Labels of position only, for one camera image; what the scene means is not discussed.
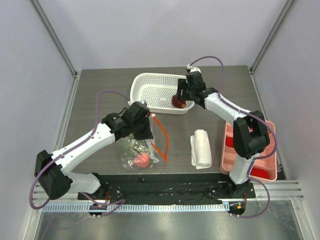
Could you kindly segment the clear zip top bag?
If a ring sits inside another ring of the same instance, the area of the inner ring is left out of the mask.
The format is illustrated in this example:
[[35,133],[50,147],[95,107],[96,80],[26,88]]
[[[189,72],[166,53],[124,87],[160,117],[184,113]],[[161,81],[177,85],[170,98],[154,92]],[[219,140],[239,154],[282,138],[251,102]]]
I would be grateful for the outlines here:
[[140,168],[135,166],[135,157],[127,157],[123,155],[120,152],[120,140],[116,143],[121,165],[128,170],[149,169],[159,162],[168,162],[168,151],[170,146],[169,135],[154,112],[151,113],[149,120],[153,139],[137,140],[132,134],[128,137],[125,137],[137,140],[142,148],[141,153],[149,154],[150,164],[147,168]]

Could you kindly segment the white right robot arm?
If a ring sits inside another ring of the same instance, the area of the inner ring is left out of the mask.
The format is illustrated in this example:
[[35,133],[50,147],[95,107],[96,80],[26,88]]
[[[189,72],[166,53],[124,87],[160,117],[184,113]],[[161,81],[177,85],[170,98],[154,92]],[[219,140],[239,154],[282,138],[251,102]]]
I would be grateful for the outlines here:
[[176,99],[192,101],[210,112],[217,114],[233,128],[235,163],[228,176],[226,193],[233,198],[244,191],[249,181],[249,170],[254,160],[270,144],[267,124],[262,112],[248,112],[234,105],[213,87],[206,87],[200,71],[190,71],[177,80]]

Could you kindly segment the green fake broccoli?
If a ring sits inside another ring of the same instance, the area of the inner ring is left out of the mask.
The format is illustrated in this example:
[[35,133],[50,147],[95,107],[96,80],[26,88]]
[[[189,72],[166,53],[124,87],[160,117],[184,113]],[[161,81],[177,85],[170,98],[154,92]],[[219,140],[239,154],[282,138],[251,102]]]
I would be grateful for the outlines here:
[[135,158],[142,152],[142,146],[134,138],[122,138],[119,142],[120,153],[129,158]]

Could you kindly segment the red fake tomato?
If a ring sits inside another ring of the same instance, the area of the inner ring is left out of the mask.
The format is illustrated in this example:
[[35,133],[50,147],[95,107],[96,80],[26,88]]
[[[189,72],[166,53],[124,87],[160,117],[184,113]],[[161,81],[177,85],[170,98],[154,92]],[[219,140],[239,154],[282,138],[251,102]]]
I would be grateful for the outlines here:
[[150,165],[150,155],[148,153],[139,153],[133,161],[134,165],[139,168],[147,168]]

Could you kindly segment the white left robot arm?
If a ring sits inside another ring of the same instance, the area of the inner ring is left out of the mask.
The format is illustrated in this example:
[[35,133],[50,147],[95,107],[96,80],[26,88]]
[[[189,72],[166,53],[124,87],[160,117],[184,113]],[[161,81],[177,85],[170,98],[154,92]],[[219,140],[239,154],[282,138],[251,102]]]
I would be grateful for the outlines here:
[[110,113],[96,127],[64,148],[37,154],[34,176],[50,200],[57,200],[67,193],[86,193],[102,199],[108,185],[101,176],[74,173],[73,169],[89,156],[130,135],[137,140],[152,139],[150,109],[146,102],[135,101],[122,115]]

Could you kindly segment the dark red fake fruit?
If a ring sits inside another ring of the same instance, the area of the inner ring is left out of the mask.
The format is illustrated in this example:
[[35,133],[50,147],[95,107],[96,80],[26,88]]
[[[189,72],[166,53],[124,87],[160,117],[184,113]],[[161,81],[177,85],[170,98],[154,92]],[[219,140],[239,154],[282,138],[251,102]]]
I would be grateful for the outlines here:
[[177,99],[176,95],[173,95],[171,98],[171,103],[175,108],[184,109],[187,106],[187,103],[183,99]]

